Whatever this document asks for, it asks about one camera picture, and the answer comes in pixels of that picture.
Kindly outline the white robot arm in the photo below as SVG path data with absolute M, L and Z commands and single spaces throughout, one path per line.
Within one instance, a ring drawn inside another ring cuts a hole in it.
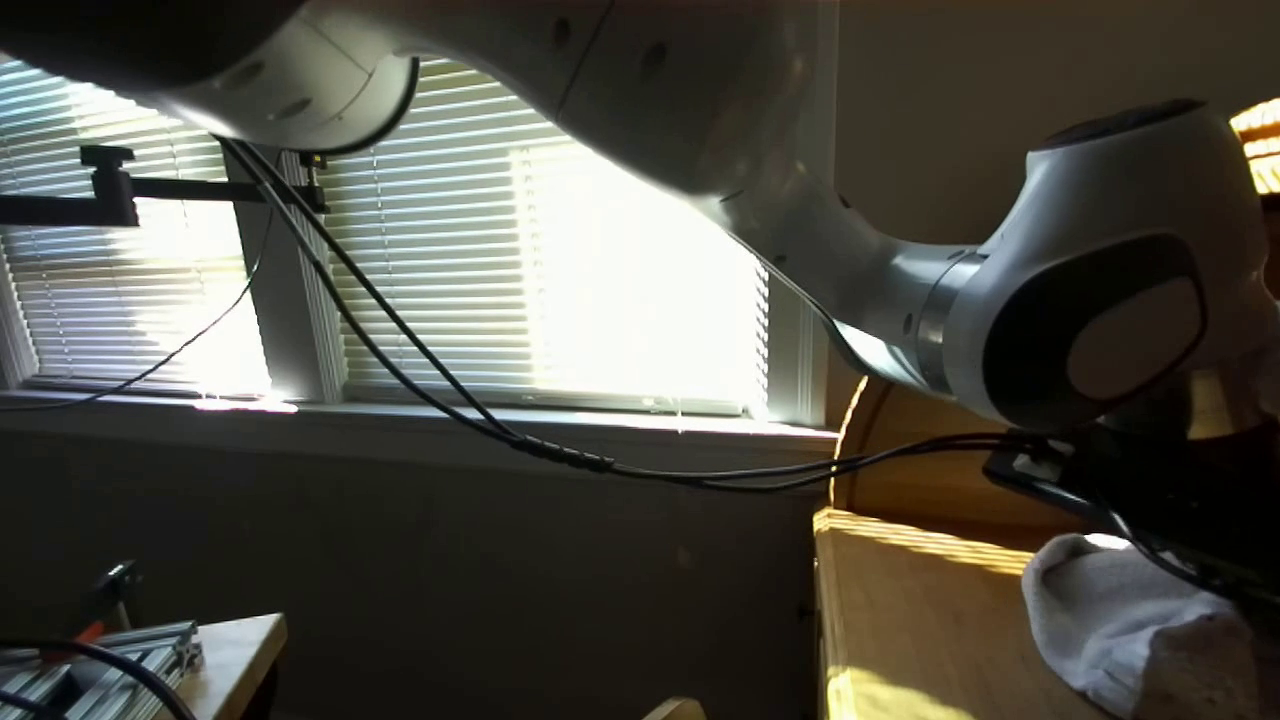
M 1275 594 L 1264 428 L 1190 434 L 1275 322 L 1244 149 L 1196 98 L 1050 133 L 986 241 L 906 245 L 798 159 L 798 0 L 0 0 L 0 47 L 294 153 L 376 139 L 424 54 L 458 62 L 700 204 L 867 369 L 1062 437 L 1059 492 L 1168 571 Z

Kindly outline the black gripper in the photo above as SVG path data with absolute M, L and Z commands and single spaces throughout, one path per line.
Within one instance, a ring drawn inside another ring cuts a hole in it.
M 1069 460 L 1137 549 L 1233 601 L 1280 601 L 1280 425 L 1168 440 L 1089 434 Z

